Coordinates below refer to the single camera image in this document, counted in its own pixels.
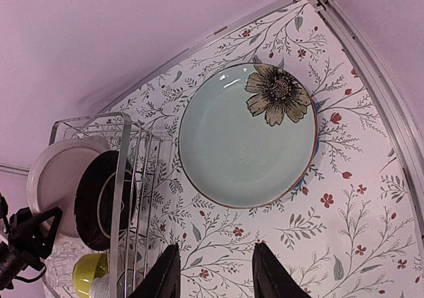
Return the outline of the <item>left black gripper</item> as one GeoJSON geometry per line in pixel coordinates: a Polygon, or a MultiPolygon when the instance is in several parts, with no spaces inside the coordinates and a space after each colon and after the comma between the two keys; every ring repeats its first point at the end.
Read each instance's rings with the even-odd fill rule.
{"type": "Polygon", "coordinates": [[[52,253],[58,227],[63,215],[59,207],[33,215],[30,209],[22,208],[8,217],[9,206],[1,197],[1,222],[5,225],[6,240],[1,241],[1,289],[14,289],[13,280],[34,283],[46,273],[41,258],[52,253]],[[33,278],[19,273],[27,267],[38,271],[33,278]]]}

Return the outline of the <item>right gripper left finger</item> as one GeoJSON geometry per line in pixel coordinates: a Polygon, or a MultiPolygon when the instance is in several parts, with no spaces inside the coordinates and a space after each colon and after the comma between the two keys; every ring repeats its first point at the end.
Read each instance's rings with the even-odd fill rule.
{"type": "Polygon", "coordinates": [[[129,298],[178,298],[181,297],[180,287],[180,250],[178,244],[171,244],[129,298]]]}

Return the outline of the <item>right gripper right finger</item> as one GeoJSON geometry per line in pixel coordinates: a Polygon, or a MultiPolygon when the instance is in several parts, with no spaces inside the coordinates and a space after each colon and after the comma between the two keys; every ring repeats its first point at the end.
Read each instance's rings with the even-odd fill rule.
{"type": "Polygon", "coordinates": [[[310,298],[286,271],[265,243],[257,243],[252,255],[256,298],[310,298]]]}

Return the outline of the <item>white ribbed plate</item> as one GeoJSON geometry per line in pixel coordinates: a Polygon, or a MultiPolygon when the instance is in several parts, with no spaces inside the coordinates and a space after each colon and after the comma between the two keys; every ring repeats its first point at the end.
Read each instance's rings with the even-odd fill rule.
{"type": "Polygon", "coordinates": [[[59,207],[60,220],[57,242],[79,238],[74,218],[74,200],[80,179],[88,165],[100,154],[110,150],[101,136],[73,138],[53,143],[31,166],[26,198],[33,215],[59,207]]]}

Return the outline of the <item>pale green flower plate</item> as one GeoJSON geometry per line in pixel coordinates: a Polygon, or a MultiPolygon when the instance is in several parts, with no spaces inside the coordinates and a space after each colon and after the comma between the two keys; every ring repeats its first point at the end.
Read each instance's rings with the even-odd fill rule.
{"type": "Polygon", "coordinates": [[[247,63],[201,84],[183,113],[178,150],[202,196],[248,209],[294,188],[314,142],[312,98],[301,82],[277,66],[247,63]]]}

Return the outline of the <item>blue polka dot plate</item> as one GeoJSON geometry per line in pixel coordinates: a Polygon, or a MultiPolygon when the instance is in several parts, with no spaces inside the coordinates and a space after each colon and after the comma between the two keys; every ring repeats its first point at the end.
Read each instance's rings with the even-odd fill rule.
{"type": "Polygon", "coordinates": [[[289,200],[293,201],[294,197],[297,196],[297,194],[299,192],[302,191],[302,189],[305,187],[306,185],[306,177],[309,175],[310,172],[310,168],[313,165],[313,159],[314,157],[316,157],[318,151],[319,151],[319,123],[318,123],[318,110],[321,107],[318,102],[312,100],[312,107],[313,107],[313,112],[314,112],[314,116],[315,116],[315,142],[314,142],[314,148],[313,148],[313,153],[312,153],[312,157],[309,161],[309,164],[305,170],[305,173],[302,175],[302,177],[298,180],[298,182],[295,184],[294,188],[290,191],[290,196],[289,196],[289,200]]]}

